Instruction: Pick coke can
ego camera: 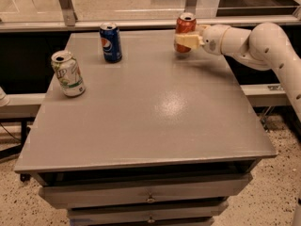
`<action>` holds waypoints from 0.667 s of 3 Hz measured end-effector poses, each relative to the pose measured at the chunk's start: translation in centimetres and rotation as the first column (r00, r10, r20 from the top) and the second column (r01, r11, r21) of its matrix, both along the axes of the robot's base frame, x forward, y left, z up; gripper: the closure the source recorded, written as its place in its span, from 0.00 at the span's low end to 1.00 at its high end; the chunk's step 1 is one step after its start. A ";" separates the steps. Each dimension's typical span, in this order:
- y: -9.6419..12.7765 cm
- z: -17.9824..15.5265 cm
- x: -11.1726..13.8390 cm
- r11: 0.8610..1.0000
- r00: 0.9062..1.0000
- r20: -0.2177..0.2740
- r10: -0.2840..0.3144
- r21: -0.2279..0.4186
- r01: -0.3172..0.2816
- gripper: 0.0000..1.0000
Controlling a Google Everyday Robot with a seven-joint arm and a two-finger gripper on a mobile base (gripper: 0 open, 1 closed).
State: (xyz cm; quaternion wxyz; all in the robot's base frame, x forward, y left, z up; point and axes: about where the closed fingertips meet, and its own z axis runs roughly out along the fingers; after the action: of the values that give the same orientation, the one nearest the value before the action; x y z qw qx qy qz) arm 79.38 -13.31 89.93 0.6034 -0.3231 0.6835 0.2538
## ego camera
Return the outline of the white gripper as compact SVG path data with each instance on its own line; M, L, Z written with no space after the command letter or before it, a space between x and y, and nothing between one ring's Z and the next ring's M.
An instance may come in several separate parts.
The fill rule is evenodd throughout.
M220 56L222 40L228 29L230 29L229 25L198 24L197 31L175 35L175 49L181 51L183 47L198 49L203 46L207 53Z

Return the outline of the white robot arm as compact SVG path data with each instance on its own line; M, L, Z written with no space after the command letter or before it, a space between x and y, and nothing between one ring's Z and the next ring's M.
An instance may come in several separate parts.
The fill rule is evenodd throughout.
M251 30L199 24L189 32L178 32L175 42L189 49L202 48L212 55L232 57L251 69L273 71L301 120L301 59L277 24L263 23Z

